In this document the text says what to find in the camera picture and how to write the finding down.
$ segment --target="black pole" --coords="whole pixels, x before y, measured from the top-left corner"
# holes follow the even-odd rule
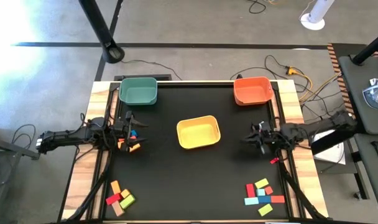
[[[113,40],[95,0],[79,0],[79,2],[101,43],[103,60],[108,63],[120,62],[124,58],[124,51]]]
[[[370,57],[374,52],[378,51],[378,37],[373,40],[365,49],[358,53],[352,62],[355,65],[361,65],[368,57]]]

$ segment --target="wooden block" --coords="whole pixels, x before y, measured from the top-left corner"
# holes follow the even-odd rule
[[[110,185],[112,186],[113,194],[120,194],[121,190],[118,181],[115,180],[111,182]]]
[[[124,214],[124,210],[121,208],[119,202],[114,202],[112,204],[112,207],[117,216],[121,216],[122,214]]]
[[[270,196],[258,196],[258,202],[259,203],[270,203],[272,199]]]
[[[257,189],[257,196],[265,196],[265,190],[264,189]]]
[[[274,191],[272,190],[272,187],[271,187],[271,186],[266,187],[264,190],[265,190],[265,193],[266,193],[267,195],[270,195],[271,193],[274,192]]]
[[[132,204],[133,202],[135,202],[135,198],[134,196],[132,195],[128,195],[128,197],[126,197],[124,200],[122,200],[120,202],[120,206],[122,207],[122,209],[126,209],[128,206],[130,206],[130,204]]]
[[[127,189],[124,189],[122,192],[121,192],[121,196],[123,198],[126,198],[128,195],[130,195],[131,193],[129,192],[129,190]]]
[[[283,195],[273,195],[271,196],[272,203],[284,203]]]
[[[138,143],[135,146],[129,148],[129,152],[134,152],[135,150],[139,149],[141,145]]]
[[[262,180],[256,182],[256,187],[257,187],[258,189],[261,189],[261,188],[265,187],[265,186],[268,185],[268,184],[269,184],[268,180],[267,180],[266,178],[264,178],[264,179],[262,179]]]
[[[258,198],[257,197],[252,197],[252,198],[245,198],[244,199],[244,204],[245,205],[258,205]]]
[[[114,202],[117,202],[117,201],[120,201],[122,199],[122,196],[121,194],[115,194],[115,195],[112,195],[110,197],[108,197],[106,199],[106,204],[107,205],[111,205],[113,204]]]
[[[256,193],[254,192],[254,184],[246,184],[247,189],[247,197],[253,198],[256,196]]]
[[[258,209],[258,212],[261,216],[264,216],[268,214],[269,212],[271,212],[272,210],[273,210],[272,206],[270,204],[267,204],[263,206],[262,208]]]

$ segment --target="concrete floor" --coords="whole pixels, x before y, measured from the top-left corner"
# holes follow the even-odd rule
[[[107,24],[117,0],[97,0]],[[326,27],[309,31],[298,22],[308,1],[267,5],[262,14],[248,13],[245,0],[125,0],[115,31],[116,42],[193,42],[242,44],[368,44],[378,36],[378,0],[339,0],[327,13]],[[96,42],[91,26],[76,0],[18,1],[0,12],[0,138],[10,141],[16,128],[32,123],[37,134],[46,130],[74,129],[86,111],[91,85],[101,56],[100,48],[10,47],[12,42]],[[300,68],[321,85],[333,75],[327,50],[232,49],[127,49],[124,60],[142,59],[174,68],[184,80],[225,80],[247,67],[263,66],[273,55]],[[268,61],[283,75],[284,70]],[[142,63],[107,64],[102,80],[115,75],[170,73]],[[243,76],[269,74],[250,70]],[[294,80],[304,83],[298,77]],[[336,93],[332,83],[321,96]],[[326,99],[331,110],[342,103],[340,95]],[[318,114],[320,101],[309,103]],[[316,116],[304,109],[304,118]],[[39,161],[23,158],[8,195],[6,220],[19,223],[55,221],[72,163],[73,148],[61,147]],[[338,220],[378,223],[378,206],[357,202],[351,195],[351,175],[322,175],[322,189],[330,216]]]

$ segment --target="red block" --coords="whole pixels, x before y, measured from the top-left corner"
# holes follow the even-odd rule
[[[107,204],[107,205],[111,205],[111,204],[113,204],[114,202],[117,202],[117,201],[119,201],[119,200],[121,200],[121,199],[122,199],[122,196],[121,196],[120,193],[118,193],[118,194],[115,194],[115,195],[112,195],[112,196],[108,197],[108,198],[106,199],[106,204]]]
[[[279,195],[279,196],[271,196],[272,203],[284,203],[284,196]]]
[[[270,195],[271,193],[274,192],[274,191],[272,190],[272,187],[271,187],[271,186],[266,187],[264,190],[265,190],[265,194],[267,194],[267,195]]]
[[[254,184],[246,184],[247,197],[255,197]]]

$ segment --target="desk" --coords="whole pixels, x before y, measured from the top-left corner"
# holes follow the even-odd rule
[[[282,102],[282,109],[286,122],[303,123],[302,112],[298,102],[297,92],[295,91],[294,82],[292,80],[278,80],[274,82],[277,82],[279,85],[280,100]],[[110,83],[111,82],[94,82],[91,91],[90,103],[88,105],[88,110],[86,113],[87,119],[104,116],[109,96]],[[116,105],[115,102],[117,100],[118,96],[117,94],[114,94],[111,108],[112,116],[114,116],[114,105]],[[274,107],[275,116],[279,116],[275,99],[272,100],[272,104]],[[90,148],[91,146],[81,146],[80,154],[86,152]],[[94,175],[95,163],[98,156],[99,154],[97,151],[91,151],[85,157],[77,161],[77,163],[72,167],[71,178],[68,182],[66,200],[62,205],[62,219],[68,218],[70,215],[72,215],[76,208],[86,197],[87,193],[90,191]],[[328,216],[325,201],[323,198],[323,192],[321,191],[320,182],[311,151],[297,147],[293,152],[293,158],[295,161],[295,168],[301,189],[308,197],[310,202],[316,207],[316,209],[318,209],[318,211],[324,216]],[[101,164],[101,166],[104,166],[105,161],[106,156],[103,156],[103,164]],[[291,189],[290,196],[294,216],[299,217],[298,207],[296,206],[297,201]],[[94,200],[92,218],[98,217],[99,206],[101,203],[100,198],[101,191],[98,192]]]

